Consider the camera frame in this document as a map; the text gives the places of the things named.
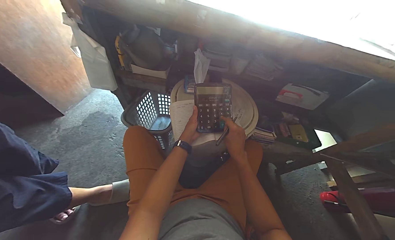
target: pen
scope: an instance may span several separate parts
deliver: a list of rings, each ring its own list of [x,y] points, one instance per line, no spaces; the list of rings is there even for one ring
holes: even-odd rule
[[[233,119],[233,123],[236,122],[237,116]],[[216,146],[219,146],[220,143],[222,142],[222,140],[224,139],[224,137],[227,135],[228,133],[228,127],[227,129],[222,133],[221,137],[216,141]]]

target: concrete floor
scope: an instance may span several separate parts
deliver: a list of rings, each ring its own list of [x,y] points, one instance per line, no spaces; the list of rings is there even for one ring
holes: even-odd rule
[[[108,184],[127,178],[122,111],[115,95],[95,90],[65,116],[16,129],[16,133],[36,149],[59,159],[56,171],[68,172],[69,186]],[[359,239],[349,215],[330,214],[322,206],[318,195],[329,188],[317,165],[277,179],[273,168],[268,159],[263,159],[258,177],[294,240]],[[0,240],[117,240],[127,219],[124,202],[83,205],[69,223],[35,222],[0,233]]]

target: wristwatch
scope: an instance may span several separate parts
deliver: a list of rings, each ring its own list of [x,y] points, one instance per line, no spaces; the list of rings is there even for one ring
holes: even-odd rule
[[[180,148],[186,150],[188,154],[191,154],[191,146],[190,146],[190,144],[188,144],[188,143],[186,143],[184,141],[178,140],[178,141],[176,141],[173,144],[173,146],[179,146]]]

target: plastic basket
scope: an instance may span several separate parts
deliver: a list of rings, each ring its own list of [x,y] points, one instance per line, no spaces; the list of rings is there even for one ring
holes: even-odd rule
[[[162,149],[166,150],[172,130],[170,105],[171,96],[148,91],[123,111],[122,123],[127,127],[147,128],[158,140]]]

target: white box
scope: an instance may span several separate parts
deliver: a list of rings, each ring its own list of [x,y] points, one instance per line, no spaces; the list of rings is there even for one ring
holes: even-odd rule
[[[168,77],[170,68],[171,67],[169,67],[165,71],[155,71],[155,70],[150,70],[150,69],[146,69],[146,68],[141,68],[139,66],[131,64],[131,69],[132,69],[133,74],[141,74],[141,75],[153,76],[153,77],[158,77],[158,78],[163,78],[163,79],[166,79]]]

